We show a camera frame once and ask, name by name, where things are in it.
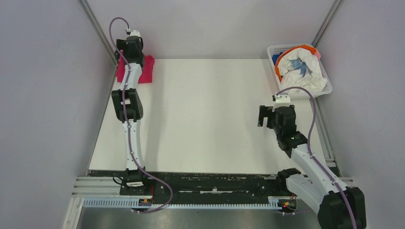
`pink cloth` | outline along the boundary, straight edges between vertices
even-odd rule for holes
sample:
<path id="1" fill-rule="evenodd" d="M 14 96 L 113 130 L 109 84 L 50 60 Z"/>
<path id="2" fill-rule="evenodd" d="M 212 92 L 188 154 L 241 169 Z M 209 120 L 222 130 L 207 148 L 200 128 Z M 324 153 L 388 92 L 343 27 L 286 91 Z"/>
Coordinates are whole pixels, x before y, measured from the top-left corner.
<path id="1" fill-rule="evenodd" d="M 151 83 L 153 79 L 153 65 L 155 64 L 155 58 L 153 56 L 145 57 L 145 66 L 143 66 L 142 75 L 140 75 L 138 83 Z M 125 62 L 122 57 L 119 58 L 117 68 L 117 82 L 122 83 L 125 74 Z"/>

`metal floor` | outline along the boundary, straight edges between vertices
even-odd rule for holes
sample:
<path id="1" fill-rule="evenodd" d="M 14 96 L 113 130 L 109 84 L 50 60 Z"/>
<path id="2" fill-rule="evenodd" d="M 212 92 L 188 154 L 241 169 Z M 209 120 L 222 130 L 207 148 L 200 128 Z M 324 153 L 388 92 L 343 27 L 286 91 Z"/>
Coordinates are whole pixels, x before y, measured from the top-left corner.
<path id="1" fill-rule="evenodd" d="M 320 229 L 315 213 L 272 210 L 165 209 L 138 215 L 125 208 L 83 208 L 78 229 Z"/>

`metal post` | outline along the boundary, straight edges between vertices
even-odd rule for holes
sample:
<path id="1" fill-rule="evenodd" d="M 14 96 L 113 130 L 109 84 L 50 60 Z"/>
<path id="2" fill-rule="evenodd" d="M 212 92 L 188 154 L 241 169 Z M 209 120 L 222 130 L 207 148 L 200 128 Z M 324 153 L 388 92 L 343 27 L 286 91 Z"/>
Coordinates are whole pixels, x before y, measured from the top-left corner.
<path id="1" fill-rule="evenodd" d="M 103 32 L 100 24 L 97 21 L 96 16 L 94 15 L 93 11 L 91 10 L 90 5 L 88 4 L 87 0 L 79 0 L 80 5 L 83 7 L 87 17 L 90 20 L 94 30 L 96 31 L 98 37 L 100 38 L 101 42 L 103 43 L 105 49 L 107 50 L 108 55 L 111 58 L 111 61 L 117 65 L 117 60 L 115 59 L 114 51 L 111 48 L 110 42 L 108 41 L 106 35 Z"/>
<path id="2" fill-rule="evenodd" d="M 335 15 L 336 11 L 340 7 L 341 3 L 344 0 L 335 0 L 334 3 L 332 4 L 332 7 L 330 8 L 328 14 L 326 15 L 325 20 L 323 21 L 322 25 L 320 26 L 317 35 L 314 38 L 314 41 L 312 42 L 312 46 L 316 47 L 322 38 L 324 32 L 326 31 L 327 27 L 329 26 L 333 16 Z"/>
<path id="3" fill-rule="evenodd" d="M 69 208 L 67 209 L 62 229 L 76 229 L 83 203 L 84 198 L 70 198 Z"/>

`orange cloth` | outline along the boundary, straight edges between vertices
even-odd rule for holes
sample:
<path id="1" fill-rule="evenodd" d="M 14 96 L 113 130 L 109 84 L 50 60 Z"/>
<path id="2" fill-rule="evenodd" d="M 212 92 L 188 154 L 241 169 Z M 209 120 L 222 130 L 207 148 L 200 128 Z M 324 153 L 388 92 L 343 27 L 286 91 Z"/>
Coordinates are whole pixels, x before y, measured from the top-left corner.
<path id="1" fill-rule="evenodd" d="M 280 80 L 280 82 L 281 82 L 281 75 L 280 75 L 280 70 L 278 69 L 278 63 L 280 62 L 281 58 L 283 58 L 287 53 L 291 52 L 291 51 L 294 50 L 294 49 L 298 49 L 298 48 L 303 48 L 303 49 L 309 50 L 309 51 L 312 53 L 312 55 L 315 55 L 315 54 L 317 53 L 317 51 L 318 51 L 316 48 L 313 48 L 313 47 L 310 47 L 310 46 L 307 46 L 307 45 L 304 45 L 304 44 L 303 44 L 303 45 L 300 45 L 300 46 L 296 46 L 296 47 L 294 47 L 294 48 L 291 48 L 291 49 L 285 51 L 283 54 L 281 54 L 281 55 L 277 58 L 276 65 L 275 65 L 276 74 L 277 74 L 278 79 Z"/>

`white cloth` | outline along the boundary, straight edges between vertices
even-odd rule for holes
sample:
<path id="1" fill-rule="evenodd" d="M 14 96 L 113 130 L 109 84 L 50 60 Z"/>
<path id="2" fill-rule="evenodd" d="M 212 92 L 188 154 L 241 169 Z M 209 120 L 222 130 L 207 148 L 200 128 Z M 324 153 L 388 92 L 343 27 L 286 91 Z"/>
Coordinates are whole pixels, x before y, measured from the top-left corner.
<path id="1" fill-rule="evenodd" d="M 307 64 L 312 73 L 306 71 L 304 77 L 302 77 L 300 69 L 292 70 L 291 60 L 296 60 L 298 58 Z M 326 82 L 328 81 L 322 76 L 318 58 L 315 55 L 312 55 L 309 50 L 303 48 L 294 49 L 281 58 L 278 64 L 278 69 L 282 76 L 282 89 L 298 86 L 303 87 L 310 92 L 320 92 L 325 88 Z M 300 90 L 293 89 L 291 91 L 299 92 Z"/>

